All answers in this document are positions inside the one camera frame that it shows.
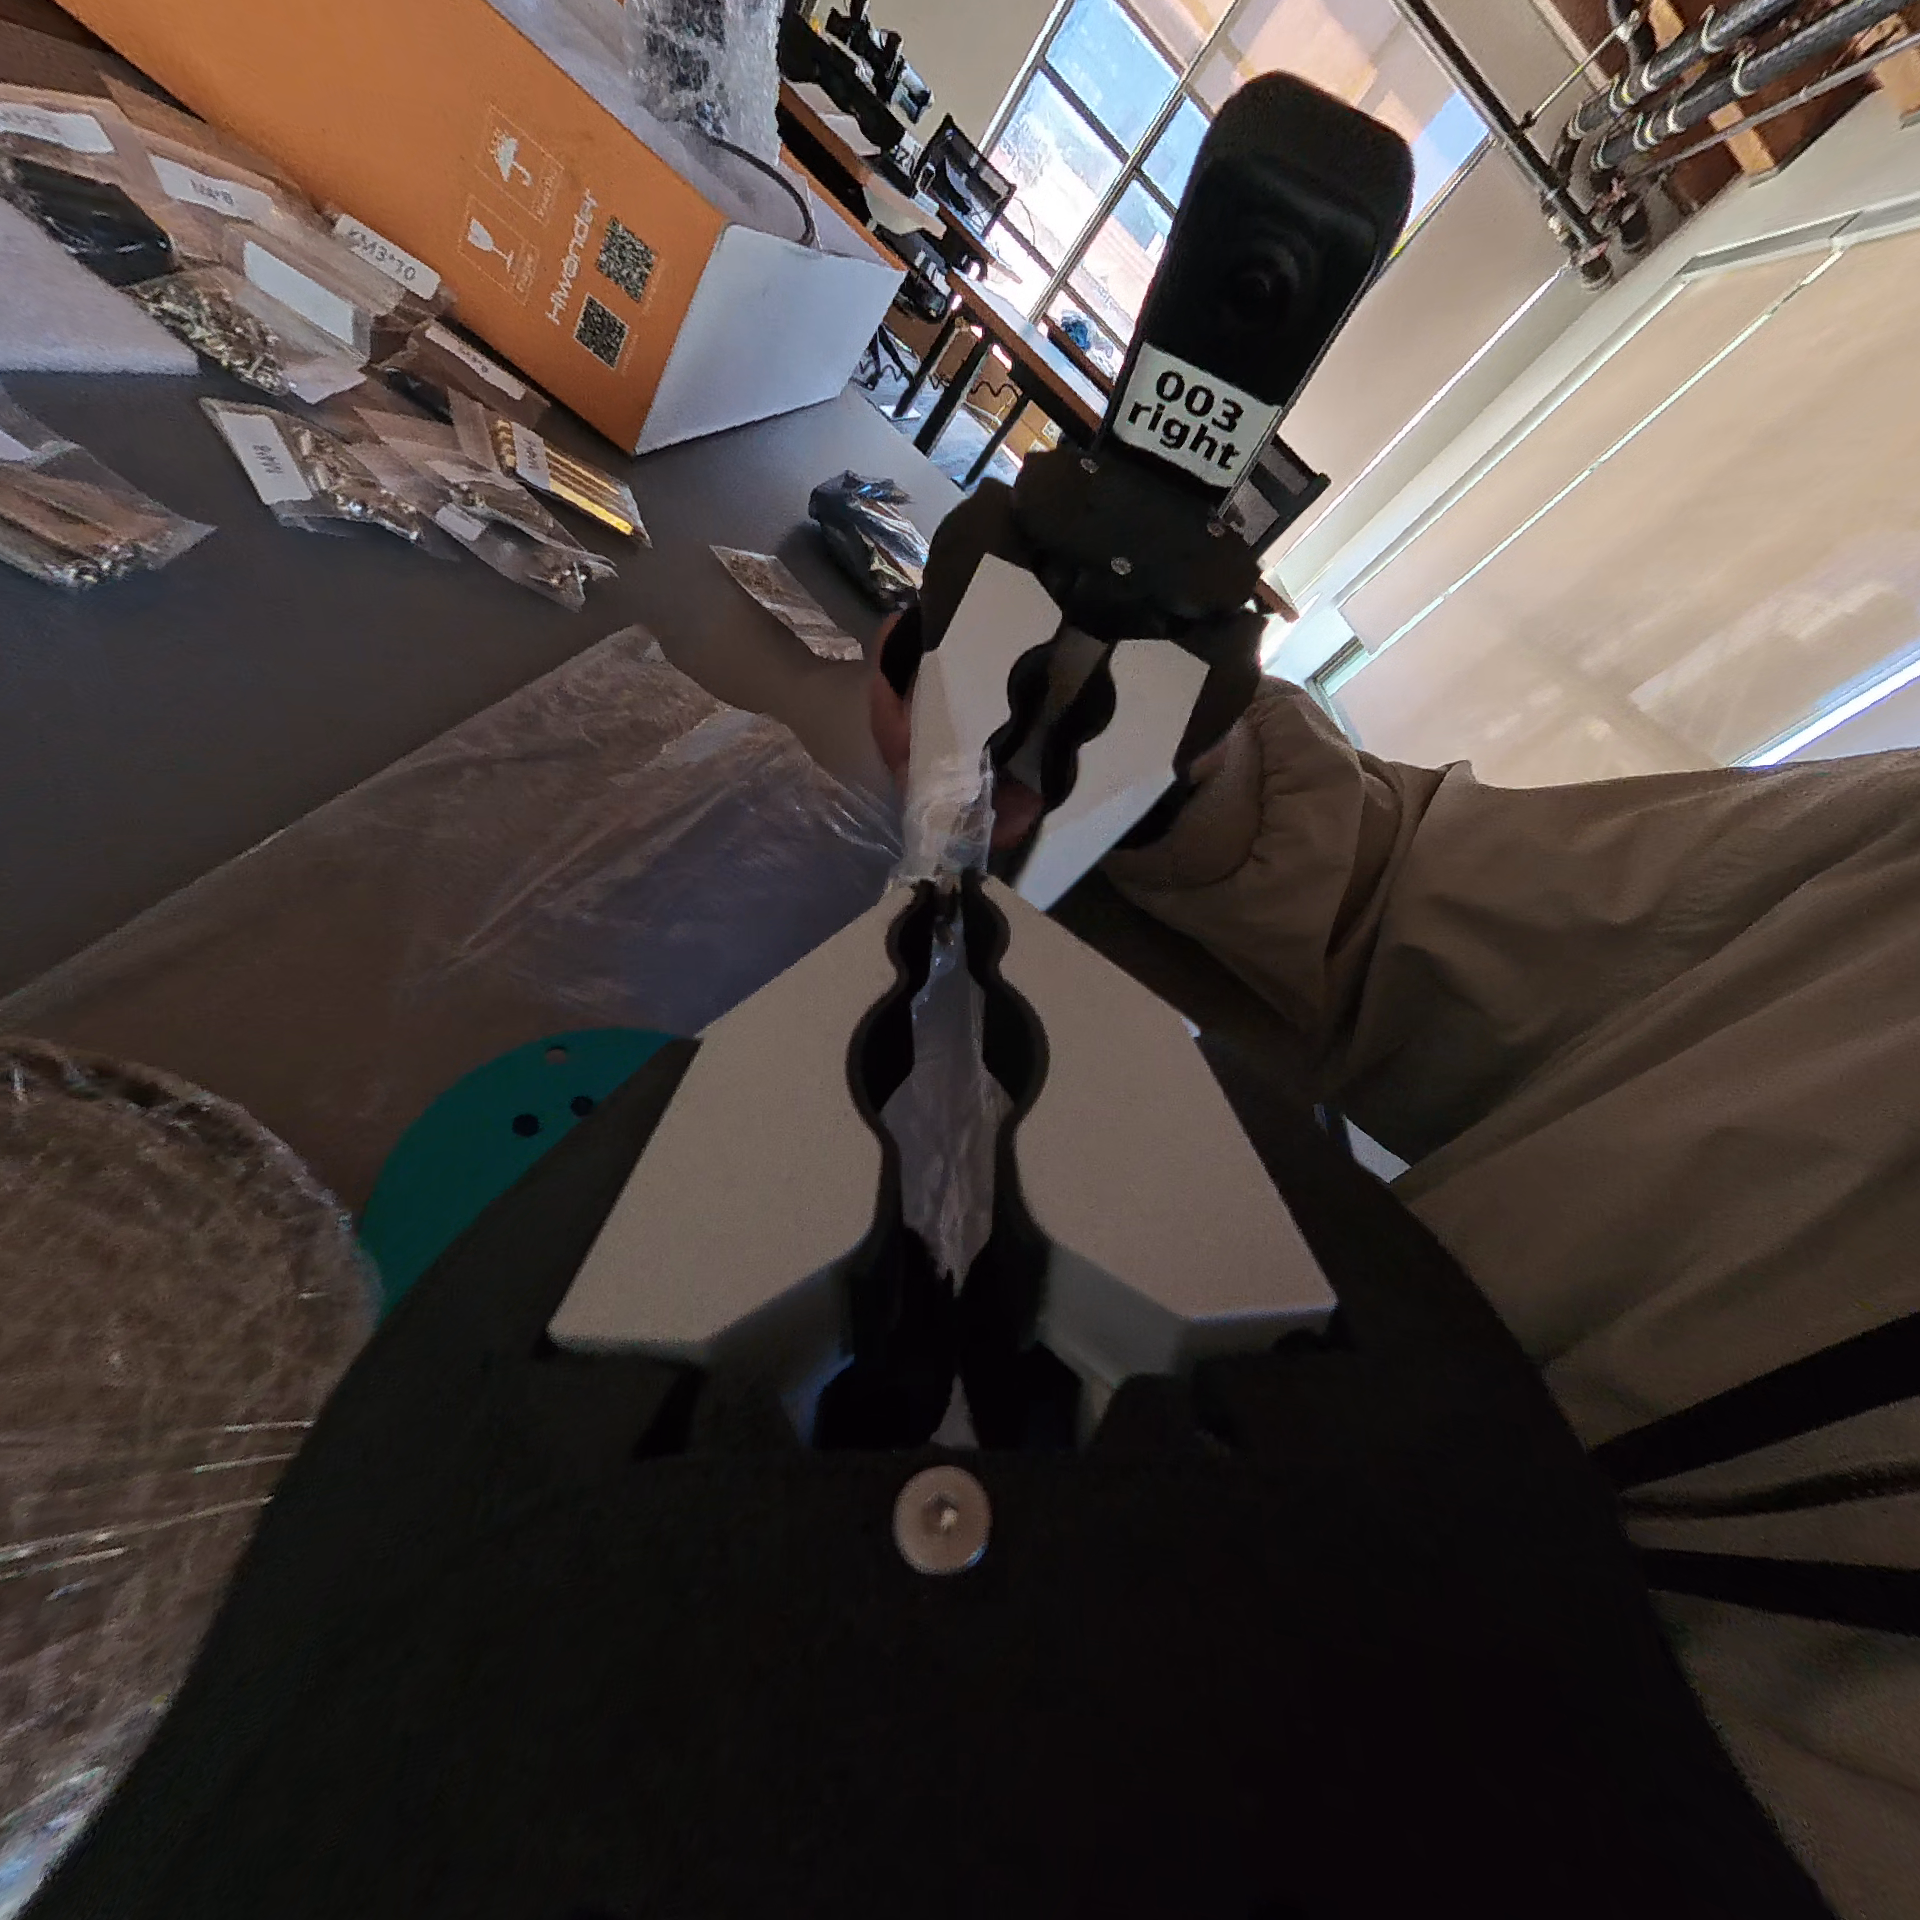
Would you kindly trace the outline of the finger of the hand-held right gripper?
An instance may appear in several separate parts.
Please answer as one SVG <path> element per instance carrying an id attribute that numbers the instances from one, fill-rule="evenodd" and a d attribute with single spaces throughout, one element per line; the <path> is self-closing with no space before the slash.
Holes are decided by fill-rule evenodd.
<path id="1" fill-rule="evenodd" d="M 1165 801 L 1209 672 L 1200 657 L 1165 638 L 1109 649 L 1091 680 L 1093 693 L 1114 697 L 1112 715 L 1075 744 L 1068 791 L 1043 812 L 1020 863 L 1020 900 L 1052 909 Z"/>
<path id="2" fill-rule="evenodd" d="M 1045 585 L 1007 558 L 982 558 L 938 646 L 924 654 L 911 711 L 906 802 L 924 814 L 969 808 L 990 780 L 995 737 L 1015 716 L 1012 677 L 1059 637 Z"/>

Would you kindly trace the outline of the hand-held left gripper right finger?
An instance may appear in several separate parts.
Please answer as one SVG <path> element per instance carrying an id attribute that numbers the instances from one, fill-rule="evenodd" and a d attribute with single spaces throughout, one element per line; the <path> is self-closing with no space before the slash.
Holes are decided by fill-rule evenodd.
<path id="1" fill-rule="evenodd" d="M 964 882 L 962 932 L 1007 1098 L 961 1286 L 973 1413 L 1081 1421 L 1326 1337 L 1333 1285 L 1185 1015 L 993 877 Z"/>

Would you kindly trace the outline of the small clear screw bag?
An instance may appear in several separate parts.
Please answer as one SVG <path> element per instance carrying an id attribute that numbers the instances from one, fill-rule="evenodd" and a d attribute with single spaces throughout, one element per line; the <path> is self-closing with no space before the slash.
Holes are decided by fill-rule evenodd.
<path id="1" fill-rule="evenodd" d="M 988 757 L 973 765 L 944 757 L 909 776 L 894 877 L 931 884 L 934 917 L 913 1001 L 915 1066 L 882 1118 L 901 1150 L 904 1222 L 954 1286 L 993 1231 L 995 1137 L 1005 1117 L 982 1058 L 987 1004 L 962 924 L 962 884 L 988 872 L 995 826 Z"/>

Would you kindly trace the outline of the person's right forearm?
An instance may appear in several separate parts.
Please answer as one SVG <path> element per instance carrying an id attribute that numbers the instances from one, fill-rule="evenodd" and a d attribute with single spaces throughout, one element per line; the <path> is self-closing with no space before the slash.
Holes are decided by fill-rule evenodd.
<path id="1" fill-rule="evenodd" d="M 1404 1162 L 1719 962 L 1785 992 L 1888 929 L 1917 989 L 1917 751 L 1498 787 L 1358 751 L 1260 680 L 1116 888 L 1288 1030 L 1305 1086 Z"/>

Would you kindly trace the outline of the person's right hand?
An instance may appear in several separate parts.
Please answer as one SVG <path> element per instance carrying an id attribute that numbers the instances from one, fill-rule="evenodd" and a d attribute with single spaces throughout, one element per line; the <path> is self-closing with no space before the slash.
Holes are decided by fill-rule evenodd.
<path id="1" fill-rule="evenodd" d="M 881 669 L 870 672 L 870 726 L 881 765 L 904 801 L 911 776 L 911 697 L 896 693 Z M 997 776 L 990 851 L 1019 851 L 1039 829 L 1043 811 L 1045 798 L 1037 789 L 1012 775 Z"/>

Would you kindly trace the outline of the black foil bag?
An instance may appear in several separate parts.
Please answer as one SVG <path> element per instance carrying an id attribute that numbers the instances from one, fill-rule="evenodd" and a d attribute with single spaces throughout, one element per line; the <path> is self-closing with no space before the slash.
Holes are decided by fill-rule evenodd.
<path id="1" fill-rule="evenodd" d="M 913 523 L 911 494 L 886 476 L 845 471 L 808 494 L 808 517 L 837 568 L 879 608 L 898 613 L 924 585 L 931 538 Z"/>

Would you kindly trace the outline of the wooden-top table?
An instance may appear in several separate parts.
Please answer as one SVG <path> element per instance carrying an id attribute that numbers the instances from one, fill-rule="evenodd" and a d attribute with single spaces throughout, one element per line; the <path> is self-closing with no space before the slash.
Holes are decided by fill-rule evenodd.
<path id="1" fill-rule="evenodd" d="M 915 413 L 923 392 L 938 377 L 944 355 L 961 339 L 969 342 L 969 350 L 923 418 L 915 449 L 931 455 L 941 444 L 990 358 L 1005 361 L 1015 395 L 1011 409 L 999 418 L 973 461 L 964 488 L 975 488 L 988 476 L 1001 449 L 1028 411 L 1052 422 L 1059 438 L 1068 446 L 1088 449 L 1095 443 L 1106 421 L 1111 389 L 1093 378 L 1061 342 L 1045 332 L 1045 327 L 966 276 L 952 283 L 947 318 L 909 378 L 893 411 L 894 422 L 904 422 Z"/>

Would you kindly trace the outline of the teal round metal plate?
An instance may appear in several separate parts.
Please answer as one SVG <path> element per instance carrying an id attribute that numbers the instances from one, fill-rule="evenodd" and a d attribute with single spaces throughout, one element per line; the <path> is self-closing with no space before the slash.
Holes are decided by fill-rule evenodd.
<path id="1" fill-rule="evenodd" d="M 440 1093 L 397 1140 L 359 1219 L 379 1315 L 667 1044 L 655 1029 L 574 1029 L 514 1047 Z"/>

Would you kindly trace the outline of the person's beige jacket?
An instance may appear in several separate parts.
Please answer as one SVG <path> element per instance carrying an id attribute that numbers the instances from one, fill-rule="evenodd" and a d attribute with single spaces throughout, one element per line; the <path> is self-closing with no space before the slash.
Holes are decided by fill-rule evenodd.
<path id="1" fill-rule="evenodd" d="M 1598 1444 L 1917 1310 L 1917 1020 L 1742 1020 L 1479 1117 L 1352 1096 L 1404 1197 Z M 1658 1604 L 1750 1788 L 1840 1916 L 1917 1916 L 1917 1641 Z"/>

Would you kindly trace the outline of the plastic-wrapped round bearing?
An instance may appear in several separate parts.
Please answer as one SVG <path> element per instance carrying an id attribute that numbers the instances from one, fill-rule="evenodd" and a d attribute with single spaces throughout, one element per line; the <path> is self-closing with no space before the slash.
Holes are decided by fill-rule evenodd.
<path id="1" fill-rule="evenodd" d="M 151 1744 L 374 1305 L 349 1214 L 246 1110 L 5 1039 L 5 1916 Z"/>

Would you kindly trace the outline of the bubble-wrapped black part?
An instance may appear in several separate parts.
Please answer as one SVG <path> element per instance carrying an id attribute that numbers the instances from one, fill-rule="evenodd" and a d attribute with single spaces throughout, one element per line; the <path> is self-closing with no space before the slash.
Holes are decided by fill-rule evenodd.
<path id="1" fill-rule="evenodd" d="M 777 163 L 783 13 L 780 3 L 626 3 L 638 106 Z"/>

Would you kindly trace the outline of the ceiling pipes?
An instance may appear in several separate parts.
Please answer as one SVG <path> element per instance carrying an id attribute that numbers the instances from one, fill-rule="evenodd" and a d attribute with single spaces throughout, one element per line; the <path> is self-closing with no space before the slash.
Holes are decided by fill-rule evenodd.
<path id="1" fill-rule="evenodd" d="M 1517 117 L 1542 219 L 1589 290 L 1634 269 L 1728 186 L 1767 181 L 1880 92 L 1917 119 L 1918 7 L 1538 4 L 1564 78 Z"/>

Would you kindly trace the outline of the pile of small screw bags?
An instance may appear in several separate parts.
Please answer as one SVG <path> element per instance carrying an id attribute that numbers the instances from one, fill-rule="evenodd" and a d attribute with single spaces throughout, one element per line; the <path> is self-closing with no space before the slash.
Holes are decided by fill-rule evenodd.
<path id="1" fill-rule="evenodd" d="M 632 488 L 542 430 L 546 399 L 453 325 L 453 290 L 340 204 L 108 78 L 5 84 L 5 203 L 223 377 L 203 414 L 306 534 L 475 560 L 564 613 L 644 552 Z"/>

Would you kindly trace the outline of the orange and white cardboard box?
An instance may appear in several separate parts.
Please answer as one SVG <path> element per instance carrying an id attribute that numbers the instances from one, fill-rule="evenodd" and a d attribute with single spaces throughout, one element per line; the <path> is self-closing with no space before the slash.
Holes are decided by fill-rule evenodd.
<path id="1" fill-rule="evenodd" d="M 626 455 L 840 396 L 901 289 L 799 170 L 641 106 L 621 4 L 62 10 L 420 258 L 486 346 Z"/>

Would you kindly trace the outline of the white foam sheet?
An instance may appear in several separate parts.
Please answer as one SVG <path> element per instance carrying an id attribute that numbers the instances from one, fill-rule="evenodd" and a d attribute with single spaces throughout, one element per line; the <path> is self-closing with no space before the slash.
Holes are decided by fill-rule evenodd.
<path id="1" fill-rule="evenodd" d="M 193 377 L 198 358 L 3 204 L 3 373 Z"/>

